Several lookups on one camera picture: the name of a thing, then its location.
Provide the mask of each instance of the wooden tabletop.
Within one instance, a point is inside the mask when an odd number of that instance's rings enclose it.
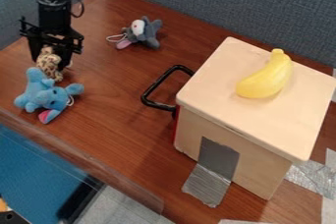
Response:
[[[49,125],[39,123],[36,113],[28,114],[14,107],[15,97],[24,91],[27,83],[26,69],[33,65],[27,41],[22,38],[0,52],[3,108],[160,196],[165,203],[163,214],[177,223],[217,223],[222,218],[284,224],[320,223],[321,196],[287,181],[270,201],[233,184],[215,209],[182,193],[181,187],[195,162],[174,149],[175,122],[171,115],[140,102],[143,91],[169,67],[182,64],[197,70],[227,36],[267,50],[270,46],[142,0],[84,2],[84,16],[73,22],[74,28],[85,36],[84,54],[74,56],[74,66],[66,72],[61,85],[83,83],[85,93]],[[163,21],[158,34],[162,46],[158,51],[141,45],[118,51],[105,41],[107,35],[119,33],[122,27],[142,15]],[[295,56],[293,59],[331,74],[331,68],[311,60]],[[186,81],[185,75],[176,74],[152,98],[174,103],[176,93]],[[313,160],[324,163],[326,147],[336,150],[335,122],[336,105],[332,104],[313,151]],[[79,160],[72,161],[81,165]],[[104,174],[93,175],[109,181]]]

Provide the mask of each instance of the yellow banana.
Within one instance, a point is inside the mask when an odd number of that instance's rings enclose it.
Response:
[[[263,98],[279,92],[292,74],[291,58],[275,48],[263,69],[237,83],[236,92],[247,98]]]

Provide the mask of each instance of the wooden box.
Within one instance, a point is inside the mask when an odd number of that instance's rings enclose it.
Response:
[[[294,63],[278,94],[247,99],[236,83],[270,52],[228,37],[177,94],[175,147],[198,160],[202,137],[240,153],[233,181],[270,199],[293,163],[310,157],[335,89],[334,78]]]

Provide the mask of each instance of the brown plush toy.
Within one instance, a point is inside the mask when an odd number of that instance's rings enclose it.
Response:
[[[58,83],[63,80],[63,74],[58,71],[58,64],[61,60],[60,56],[53,54],[51,47],[43,47],[36,59],[36,67],[43,71],[48,78]]]

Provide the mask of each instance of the box lid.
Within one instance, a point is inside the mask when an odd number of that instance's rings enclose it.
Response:
[[[242,98],[236,83],[260,70],[270,52],[228,37],[177,94],[177,103],[199,116],[281,155],[307,161],[336,80],[294,63],[293,75],[276,95]]]

